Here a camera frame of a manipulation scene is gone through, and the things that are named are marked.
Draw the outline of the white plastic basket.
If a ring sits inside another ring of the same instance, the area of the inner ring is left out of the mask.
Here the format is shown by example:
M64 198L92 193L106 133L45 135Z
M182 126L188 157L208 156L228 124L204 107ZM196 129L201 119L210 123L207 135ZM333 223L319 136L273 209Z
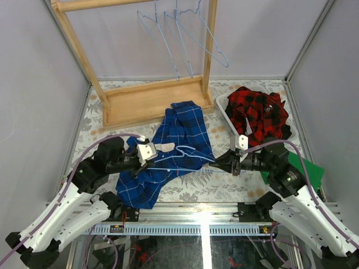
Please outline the white plastic basket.
M229 124L230 129L237 135L238 134L237 130L235 129L235 127L232 124L230 118L227 116L227 113L225 112L225 109L227 108L227 105L228 105L228 96L230 96L230 94L232 92L233 91L230 91L230 92L227 92L227 93L219 95L216 98L216 104L217 104L220 112L223 114L225 120ZM286 121L286 125L290 126L291 133L292 133L291 136L288 138L288 140L293 142L294 140L298 139L299 138L299 132L298 132L296 126L294 125L294 123L289 118Z

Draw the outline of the blue plaid shirt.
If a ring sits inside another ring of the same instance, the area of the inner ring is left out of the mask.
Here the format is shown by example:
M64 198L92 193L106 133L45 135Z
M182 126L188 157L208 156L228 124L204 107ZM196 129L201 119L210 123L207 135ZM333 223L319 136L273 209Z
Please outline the blue plaid shirt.
M161 147L154 167L119 175L116 191L125 206L151 209L168 182L214 162L202 108L193 101L171 104L151 141Z

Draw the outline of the red shirt wire hanger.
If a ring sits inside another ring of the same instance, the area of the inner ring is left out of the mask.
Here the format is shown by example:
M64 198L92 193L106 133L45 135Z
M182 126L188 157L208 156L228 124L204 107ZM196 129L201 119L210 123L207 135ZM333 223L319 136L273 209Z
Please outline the red shirt wire hanger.
M164 31L160 25L159 21L159 14L157 10L157 2L151 1L154 6L153 16L148 16L142 13L140 10L137 11L137 17L142 24L143 28L145 29L146 33L149 35L150 39L155 44L157 50L159 51L160 55L164 59L167 67L173 73L174 79L176 81L180 80L180 74L176 63L174 61L171 49L168 45L166 37L164 35Z

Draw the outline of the wooden clothes rack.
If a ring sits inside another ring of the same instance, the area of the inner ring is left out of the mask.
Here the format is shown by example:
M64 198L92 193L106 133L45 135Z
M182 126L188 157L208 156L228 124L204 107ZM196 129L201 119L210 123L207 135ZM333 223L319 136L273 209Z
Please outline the wooden clothes rack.
M67 17L68 12L135 4L135 1L52 1L52 9L68 38L81 67L95 89L103 105L103 128L119 129L162 120L165 110L172 103L194 101L204 113L214 111L214 102L209 90L212 50L217 47L213 32L217 13L217 2L210 1L206 27L204 73L185 78L177 76L172 80L163 80L103 90L88 60L82 45Z

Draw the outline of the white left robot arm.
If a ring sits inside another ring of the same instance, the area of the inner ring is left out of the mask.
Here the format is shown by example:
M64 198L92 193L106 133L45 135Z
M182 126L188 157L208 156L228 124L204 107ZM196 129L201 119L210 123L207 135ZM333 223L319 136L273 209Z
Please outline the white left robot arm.
M94 152L85 151L68 175L66 183L40 216L23 231L6 237L11 252L17 252L27 268L49 268L66 246L99 222L117 221L123 214L123 203L113 192L105 192L75 217L74 210L90 200L109 176L122 171L138 174L157 154L151 145L137 145L126 152L121 134L94 143Z

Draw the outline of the black shirt wire hanger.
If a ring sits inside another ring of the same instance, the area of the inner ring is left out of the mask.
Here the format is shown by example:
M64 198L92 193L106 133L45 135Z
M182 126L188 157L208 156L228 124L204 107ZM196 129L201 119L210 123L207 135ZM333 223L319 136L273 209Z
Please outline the black shirt wire hanger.
M175 0L174 10L172 13L165 12L164 18L165 23L169 29L170 35L174 41L174 45L177 49L177 52L179 54L179 57L188 73L188 75L193 78L194 77L194 71L191 65L191 62L188 57L186 45L181 33L181 27L180 22L178 20L178 0Z

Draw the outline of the red plaid shirt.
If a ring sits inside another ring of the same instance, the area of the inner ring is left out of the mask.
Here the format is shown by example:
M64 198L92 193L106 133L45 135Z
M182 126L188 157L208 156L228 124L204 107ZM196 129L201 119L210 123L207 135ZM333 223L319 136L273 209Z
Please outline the red plaid shirt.
M250 147L267 138L288 139L292 135L285 102L275 92L269 94L239 87L228 97L225 113L240 135L248 137Z

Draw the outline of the aluminium mounting rail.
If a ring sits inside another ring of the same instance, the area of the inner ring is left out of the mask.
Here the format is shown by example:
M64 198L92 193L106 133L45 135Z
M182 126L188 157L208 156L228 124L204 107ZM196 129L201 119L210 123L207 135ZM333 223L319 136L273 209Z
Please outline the aluminium mounting rail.
M309 222L289 203L274 206L271 216L262 219L254 203L163 203L151 210L123 207L115 219L106 220L106 205L83 202L55 223L54 236L68 241L79 235L210 235L268 236L275 222Z

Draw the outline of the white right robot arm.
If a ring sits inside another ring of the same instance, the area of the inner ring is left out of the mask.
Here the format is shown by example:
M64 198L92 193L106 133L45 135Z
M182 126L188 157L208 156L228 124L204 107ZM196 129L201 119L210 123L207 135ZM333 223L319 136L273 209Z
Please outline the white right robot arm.
M232 175L241 170L268 173L271 191L255 203L256 216L273 220L294 233L320 258L324 268L358 268L358 235L350 231L319 198L307 169L289 160L287 140L268 140L250 149L234 144L210 163Z

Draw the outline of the green cloth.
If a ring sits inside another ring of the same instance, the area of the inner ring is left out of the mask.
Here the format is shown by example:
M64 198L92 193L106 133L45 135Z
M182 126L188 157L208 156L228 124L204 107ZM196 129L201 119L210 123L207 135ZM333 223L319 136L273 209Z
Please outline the green cloth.
M324 168L317 166L306 159L302 159L309 176L309 181L317 192L321 186L321 180L324 175ZM277 159L277 170L274 173L268 170L261 171L261 176L265 184L282 197L297 196L298 191L307 185L305 172L301 160L297 154L290 151Z

